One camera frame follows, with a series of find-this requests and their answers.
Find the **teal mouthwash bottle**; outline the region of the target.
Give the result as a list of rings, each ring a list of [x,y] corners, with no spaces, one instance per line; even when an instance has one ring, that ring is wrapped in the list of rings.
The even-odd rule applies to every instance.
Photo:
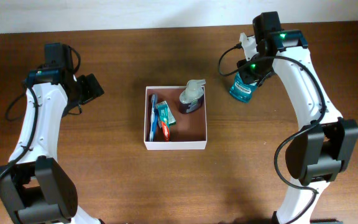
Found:
[[[250,83],[244,83],[239,73],[234,77],[234,83],[229,90],[229,94],[238,101],[248,103],[253,92],[257,89],[257,81],[251,79]]]

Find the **blue white toothbrush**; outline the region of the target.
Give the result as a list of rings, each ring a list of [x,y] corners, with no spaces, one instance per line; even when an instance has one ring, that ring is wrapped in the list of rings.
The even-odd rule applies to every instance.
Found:
[[[150,98],[151,111],[150,111],[150,131],[149,131],[149,141],[153,142],[155,137],[155,132],[157,130],[157,100],[158,95],[152,94]]]

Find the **foam handwash pump bottle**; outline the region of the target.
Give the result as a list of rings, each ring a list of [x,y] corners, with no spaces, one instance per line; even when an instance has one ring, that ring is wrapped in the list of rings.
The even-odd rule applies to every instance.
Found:
[[[205,79],[188,81],[185,90],[179,97],[179,111],[182,114],[192,113],[203,105],[205,84]]]

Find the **blue disposable razor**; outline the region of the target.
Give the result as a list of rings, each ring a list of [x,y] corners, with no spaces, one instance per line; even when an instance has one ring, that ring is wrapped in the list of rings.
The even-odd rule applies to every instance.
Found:
[[[150,117],[150,122],[151,122],[150,132],[152,133],[152,137],[155,136],[158,130],[158,120],[159,120],[158,109],[154,108],[152,111],[152,115]]]

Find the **red green toothpaste tube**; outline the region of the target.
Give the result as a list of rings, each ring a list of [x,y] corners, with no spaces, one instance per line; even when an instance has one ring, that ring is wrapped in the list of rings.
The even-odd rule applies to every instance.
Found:
[[[169,129],[169,118],[167,105],[158,105],[157,106],[158,115],[161,122],[161,127],[163,131],[163,136],[165,141],[170,140],[170,129]]]

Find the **green white soap packet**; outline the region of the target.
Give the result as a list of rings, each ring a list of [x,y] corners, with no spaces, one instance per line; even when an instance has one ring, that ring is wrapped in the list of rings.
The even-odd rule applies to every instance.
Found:
[[[174,115],[172,114],[168,103],[166,101],[161,101],[160,103],[158,103],[158,105],[166,105],[167,106],[169,125],[170,126],[175,125],[176,119],[175,119]]]

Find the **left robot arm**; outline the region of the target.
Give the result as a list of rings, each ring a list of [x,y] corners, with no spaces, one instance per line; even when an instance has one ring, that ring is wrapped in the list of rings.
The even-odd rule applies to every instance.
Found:
[[[57,143],[62,118],[104,90],[93,74],[76,76],[73,47],[52,43],[44,51],[45,63],[24,80],[26,111],[15,150],[0,166],[0,199],[13,223],[102,223],[78,205]]]

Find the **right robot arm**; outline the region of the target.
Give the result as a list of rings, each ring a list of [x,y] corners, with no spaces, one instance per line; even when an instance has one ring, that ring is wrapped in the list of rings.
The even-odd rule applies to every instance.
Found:
[[[275,151],[273,163],[285,150],[291,178],[272,223],[309,223],[316,203],[349,164],[358,138],[358,125],[344,119],[327,96],[311,61],[308,43],[300,30],[284,30],[278,13],[263,12],[252,21],[254,36],[241,34],[245,58],[237,63],[237,76],[245,93],[261,86],[273,74],[282,81],[298,122],[298,131]]]

